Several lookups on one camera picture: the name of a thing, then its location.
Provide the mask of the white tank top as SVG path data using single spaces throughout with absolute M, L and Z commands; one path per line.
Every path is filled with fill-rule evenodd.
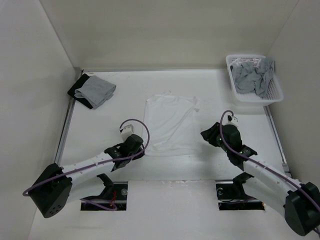
M 146 100 L 143 122 L 150 134 L 147 156 L 175 157 L 201 151 L 197 97 L 156 94 Z

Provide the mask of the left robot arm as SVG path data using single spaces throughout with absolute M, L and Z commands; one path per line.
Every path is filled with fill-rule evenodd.
M 144 154 L 143 139 L 131 134 L 124 142 L 82 162 L 65 166 L 56 163 L 48 165 L 27 194 L 46 219 L 75 200 L 108 199 L 114 186 L 108 174 L 124 168 Z

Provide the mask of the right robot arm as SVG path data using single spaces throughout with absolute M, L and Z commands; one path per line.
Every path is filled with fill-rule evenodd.
M 242 173 L 232 181 L 232 192 L 238 198 L 246 195 L 267 204 L 284 217 L 299 236 L 306 236 L 320 225 L 320 190 L 311 183 L 290 178 L 265 162 L 256 160 L 257 152 L 242 143 L 233 124 L 216 122 L 201 132 L 210 145 L 221 148 L 228 160 Z

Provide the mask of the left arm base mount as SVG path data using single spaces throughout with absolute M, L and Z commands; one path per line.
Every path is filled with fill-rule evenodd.
M 128 187 L 127 181 L 112 181 L 106 174 L 100 174 L 93 180 L 98 180 L 97 185 L 102 187 L 99 194 L 90 195 L 85 197 L 87 201 L 94 202 L 88 203 L 81 202 L 81 211 L 126 211 Z

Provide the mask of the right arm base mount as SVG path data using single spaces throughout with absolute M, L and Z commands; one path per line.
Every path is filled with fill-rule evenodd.
M 241 173 L 233 180 L 216 182 L 216 196 L 220 211 L 264 211 L 265 205 L 245 193 L 243 184 L 252 176 Z

